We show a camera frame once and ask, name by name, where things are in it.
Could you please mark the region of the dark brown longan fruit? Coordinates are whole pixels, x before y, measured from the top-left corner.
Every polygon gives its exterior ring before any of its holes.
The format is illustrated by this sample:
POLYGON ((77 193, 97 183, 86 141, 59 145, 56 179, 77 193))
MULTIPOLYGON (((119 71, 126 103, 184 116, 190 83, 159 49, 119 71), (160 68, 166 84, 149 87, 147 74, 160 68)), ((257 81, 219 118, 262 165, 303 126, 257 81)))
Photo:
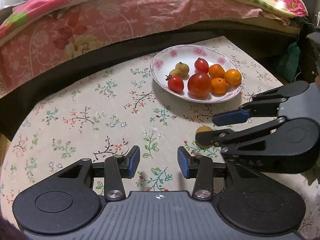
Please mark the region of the dark brown longan fruit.
MULTIPOLYGON (((212 131, 212 129, 209 126, 201 126, 196 130, 195 135, 197 135, 200 132, 210 132, 210 131, 212 131)), ((195 143, 199 148, 204 148, 204 146, 201 145, 197 139, 195 139, 195 143)))

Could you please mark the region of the yellow-orange mandarin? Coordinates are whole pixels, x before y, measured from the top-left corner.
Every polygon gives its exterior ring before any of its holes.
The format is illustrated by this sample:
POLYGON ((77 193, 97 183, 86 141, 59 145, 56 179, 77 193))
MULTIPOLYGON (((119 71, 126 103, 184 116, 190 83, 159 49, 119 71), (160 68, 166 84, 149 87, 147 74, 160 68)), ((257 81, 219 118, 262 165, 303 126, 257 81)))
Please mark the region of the yellow-orange mandarin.
POLYGON ((225 72, 224 79, 230 86, 238 86, 242 81, 242 75, 236 69, 229 69, 225 72))

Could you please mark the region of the small orange mandarin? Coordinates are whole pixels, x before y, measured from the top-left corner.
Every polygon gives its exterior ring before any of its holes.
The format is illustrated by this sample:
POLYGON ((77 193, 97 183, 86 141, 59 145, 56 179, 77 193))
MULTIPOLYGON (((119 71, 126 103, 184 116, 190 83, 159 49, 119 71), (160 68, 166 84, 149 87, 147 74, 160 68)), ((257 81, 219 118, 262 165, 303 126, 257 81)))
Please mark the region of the small orange mandarin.
POLYGON ((215 95, 225 94, 227 91, 227 82, 225 79, 217 77, 211 80, 211 91, 215 95))

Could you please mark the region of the large red tomato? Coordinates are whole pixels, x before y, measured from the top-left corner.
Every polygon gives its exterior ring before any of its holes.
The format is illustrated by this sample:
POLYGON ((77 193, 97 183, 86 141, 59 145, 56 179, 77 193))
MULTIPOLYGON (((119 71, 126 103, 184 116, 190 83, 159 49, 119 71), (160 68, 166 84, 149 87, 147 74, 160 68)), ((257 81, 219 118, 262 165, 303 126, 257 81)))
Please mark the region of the large red tomato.
POLYGON ((205 73, 196 73, 189 78, 187 87, 192 97, 204 99, 211 92, 211 79, 205 73))

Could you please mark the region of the small red tomato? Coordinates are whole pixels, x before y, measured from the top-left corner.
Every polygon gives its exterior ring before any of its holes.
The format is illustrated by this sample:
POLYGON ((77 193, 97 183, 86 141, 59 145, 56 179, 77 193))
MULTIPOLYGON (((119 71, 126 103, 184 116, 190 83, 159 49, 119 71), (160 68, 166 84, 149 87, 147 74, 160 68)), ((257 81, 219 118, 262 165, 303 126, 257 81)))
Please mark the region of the small red tomato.
POLYGON ((182 78, 178 75, 169 75, 166 78, 168 82, 168 87, 171 91, 181 94, 184 90, 184 82, 182 78))

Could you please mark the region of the red oval tomato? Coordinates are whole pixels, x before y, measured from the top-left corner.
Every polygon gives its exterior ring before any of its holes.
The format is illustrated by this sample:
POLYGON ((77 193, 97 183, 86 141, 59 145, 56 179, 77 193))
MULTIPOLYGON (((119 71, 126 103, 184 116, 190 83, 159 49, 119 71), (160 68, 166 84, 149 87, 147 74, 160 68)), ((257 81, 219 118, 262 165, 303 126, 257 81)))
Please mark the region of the red oval tomato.
POLYGON ((194 63, 194 67, 198 72, 202 72, 206 74, 208 73, 208 70, 209 70, 209 64, 203 58, 198 58, 194 63))

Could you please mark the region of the tan longan fruit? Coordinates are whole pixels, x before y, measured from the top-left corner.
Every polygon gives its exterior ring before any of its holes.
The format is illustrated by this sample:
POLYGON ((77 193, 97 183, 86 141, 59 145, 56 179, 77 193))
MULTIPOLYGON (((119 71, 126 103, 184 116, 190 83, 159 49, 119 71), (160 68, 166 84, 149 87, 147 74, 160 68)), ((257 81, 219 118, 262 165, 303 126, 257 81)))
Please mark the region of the tan longan fruit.
POLYGON ((176 64, 175 69, 181 74, 181 77, 186 77, 189 74, 189 66, 185 63, 179 62, 176 64))

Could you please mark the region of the green bag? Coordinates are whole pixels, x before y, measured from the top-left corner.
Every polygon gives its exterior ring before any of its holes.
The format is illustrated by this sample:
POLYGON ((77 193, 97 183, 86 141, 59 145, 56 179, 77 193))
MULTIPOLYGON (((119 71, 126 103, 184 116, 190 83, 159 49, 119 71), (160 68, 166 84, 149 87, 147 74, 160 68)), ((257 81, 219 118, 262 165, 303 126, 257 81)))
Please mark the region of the green bag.
POLYGON ((283 77, 287 82, 292 82, 295 79, 298 69, 300 56, 300 48, 296 42, 290 44, 287 48, 287 52, 280 59, 277 65, 278 74, 283 77))

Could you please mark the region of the floral tablecloth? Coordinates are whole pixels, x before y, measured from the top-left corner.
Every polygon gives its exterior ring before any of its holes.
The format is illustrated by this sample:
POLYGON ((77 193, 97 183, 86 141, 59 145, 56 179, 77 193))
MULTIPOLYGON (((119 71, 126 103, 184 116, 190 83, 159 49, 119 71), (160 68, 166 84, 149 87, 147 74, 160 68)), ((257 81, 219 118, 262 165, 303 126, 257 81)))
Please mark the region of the floral tablecloth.
POLYGON ((217 147, 199 148, 196 129, 210 125, 210 117, 235 109, 252 96, 280 86, 280 81, 225 37, 201 42, 209 59, 225 69, 236 68, 242 90, 230 101, 217 104, 189 102, 166 92, 153 80, 153 55, 138 57, 90 75, 39 102, 11 141, 1 171, 1 213, 16 219, 12 205, 26 188, 59 172, 81 158, 94 163, 140 148, 136 175, 124 180, 125 190, 191 190, 182 177, 177 148, 221 162, 217 147))

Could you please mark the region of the white floral rimmed plate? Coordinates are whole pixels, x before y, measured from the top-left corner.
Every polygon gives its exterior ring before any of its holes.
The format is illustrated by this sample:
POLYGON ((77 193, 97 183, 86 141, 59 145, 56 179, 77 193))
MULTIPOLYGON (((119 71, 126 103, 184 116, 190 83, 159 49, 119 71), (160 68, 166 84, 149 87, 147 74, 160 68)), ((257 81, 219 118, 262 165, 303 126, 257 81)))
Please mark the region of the white floral rimmed plate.
POLYGON ((153 80, 168 93, 180 99, 196 103, 226 102, 240 94, 243 88, 242 81, 236 86, 228 84, 226 92, 221 95, 216 95, 211 92, 202 98, 192 95, 188 89, 188 81, 193 75, 199 73, 195 68, 195 62, 199 58, 204 59, 209 66, 214 64, 221 65, 224 71, 230 69, 240 70, 231 59, 217 50, 200 45, 185 44, 163 49, 153 57, 150 63, 150 72, 153 80), (189 67, 189 73, 182 78, 184 90, 180 93, 171 90, 167 80, 170 71, 173 70, 178 63, 186 64, 189 67))

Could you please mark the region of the pink floral bed sheet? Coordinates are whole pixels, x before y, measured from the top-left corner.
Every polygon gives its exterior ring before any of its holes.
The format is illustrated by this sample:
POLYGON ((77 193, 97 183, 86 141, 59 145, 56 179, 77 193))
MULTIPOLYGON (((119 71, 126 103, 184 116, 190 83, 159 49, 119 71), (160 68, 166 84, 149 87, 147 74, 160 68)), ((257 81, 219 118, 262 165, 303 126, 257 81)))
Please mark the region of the pink floral bed sheet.
POLYGON ((91 0, 46 15, 1 46, 1 96, 90 51, 206 20, 251 18, 231 0, 91 0))

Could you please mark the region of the dark bed frame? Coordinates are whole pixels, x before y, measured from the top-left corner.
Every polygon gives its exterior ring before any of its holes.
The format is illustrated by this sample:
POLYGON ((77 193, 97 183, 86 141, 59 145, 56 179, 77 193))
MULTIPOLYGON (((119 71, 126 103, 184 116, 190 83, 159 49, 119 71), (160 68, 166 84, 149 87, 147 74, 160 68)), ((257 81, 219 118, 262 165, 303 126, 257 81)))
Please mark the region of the dark bed frame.
POLYGON ((117 42, 31 79, 1 98, 1 133, 12 139, 33 107, 50 94, 116 64, 164 48, 225 36, 267 69, 276 68, 287 47, 302 37, 294 34, 232 21, 205 21, 178 30, 117 42))

